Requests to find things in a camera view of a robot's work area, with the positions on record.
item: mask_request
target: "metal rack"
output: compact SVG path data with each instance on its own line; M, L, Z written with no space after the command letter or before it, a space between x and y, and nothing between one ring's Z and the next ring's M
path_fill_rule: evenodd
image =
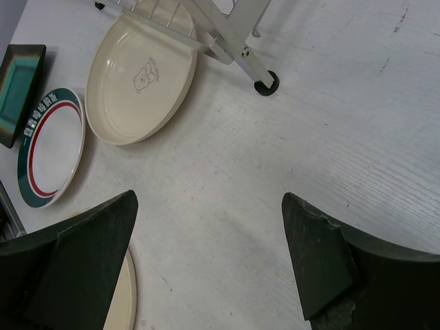
M278 76L266 70L245 42L251 33L256 38L261 36L257 28L271 0L232 0L233 8L229 14L222 13L213 0L178 0L167 24L158 22L154 17L161 0L152 0L154 5L148 14L136 10L141 1L135 0L134 3L130 3L127 0L100 0L95 2L95 6L99 10L106 5L111 6L128 17L226 65L235 61L254 81L255 90L262 96L272 95L278 89L280 84ZM182 6L194 19L192 29L187 32L174 30L171 25ZM198 41L193 34L196 28L206 32L212 42Z

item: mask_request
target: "cream oval plate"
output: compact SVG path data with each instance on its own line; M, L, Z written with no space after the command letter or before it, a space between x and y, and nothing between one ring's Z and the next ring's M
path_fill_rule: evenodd
M135 12L148 17L156 1ZM168 24L177 0L161 0L152 19ZM170 28L189 34L193 19L181 5ZM116 145L138 142L162 128L179 108L194 76L195 50L124 14L101 43L89 73L86 114L93 132Z
M103 330L133 330L137 304L135 266L127 250Z
M48 93L27 121L18 163L20 193L26 204L42 208L67 189L83 153L85 115L70 89Z

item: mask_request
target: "teddy bear illustration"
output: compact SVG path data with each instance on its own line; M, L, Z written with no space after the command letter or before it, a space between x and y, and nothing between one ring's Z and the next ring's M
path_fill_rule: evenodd
M140 93L141 90L147 88L149 84L156 80L156 75L153 73L151 69L151 63L148 62L145 67L139 70L139 73L133 77L133 81L135 83L135 88L137 93Z

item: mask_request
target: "square dish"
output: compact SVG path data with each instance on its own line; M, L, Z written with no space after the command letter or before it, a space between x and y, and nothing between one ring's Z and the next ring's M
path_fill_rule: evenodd
M9 45L0 67L0 143L12 148L28 118L46 54L44 45Z

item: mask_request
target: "wood grain surface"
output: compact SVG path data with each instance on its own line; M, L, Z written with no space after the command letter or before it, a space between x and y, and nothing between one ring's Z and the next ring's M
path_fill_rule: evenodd
M52 207L23 203L17 148L0 149L0 179L29 232L134 189L138 330L310 329L285 192L440 254L439 11L435 0L273 0L249 44L280 76L274 96L258 96L237 65L200 56L159 133L118 148L88 131L78 174ZM115 17L90 0L28 1L13 41L52 52L41 93L84 90Z

